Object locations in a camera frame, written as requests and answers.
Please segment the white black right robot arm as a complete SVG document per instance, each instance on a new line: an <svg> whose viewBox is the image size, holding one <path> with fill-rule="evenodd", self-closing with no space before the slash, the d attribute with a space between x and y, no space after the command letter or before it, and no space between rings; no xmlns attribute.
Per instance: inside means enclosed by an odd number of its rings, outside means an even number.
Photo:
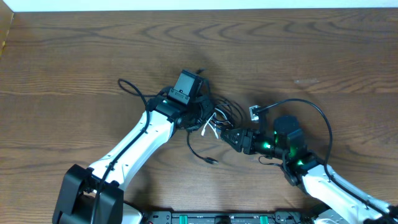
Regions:
<svg viewBox="0 0 398 224"><path fill-rule="evenodd" d="M254 129L225 129L221 139L237 152L279 159L290 185L323 202L327 210L311 217L312 223L397 223L397 207L372 197L338 175L305 144L294 116L273 124L273 135Z"/></svg>

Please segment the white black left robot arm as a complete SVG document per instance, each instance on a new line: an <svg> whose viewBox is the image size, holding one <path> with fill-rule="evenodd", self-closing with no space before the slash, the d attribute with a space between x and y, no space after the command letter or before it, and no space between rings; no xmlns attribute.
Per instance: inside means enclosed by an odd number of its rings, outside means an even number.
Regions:
<svg viewBox="0 0 398 224"><path fill-rule="evenodd" d="M150 156L179 129L200 129L211 116L210 85L198 72L182 70L174 86L144 96L144 112L136 126L105 156L83 168L73 165L64 175L53 223L137 224L143 213L124 200L124 192Z"/></svg>

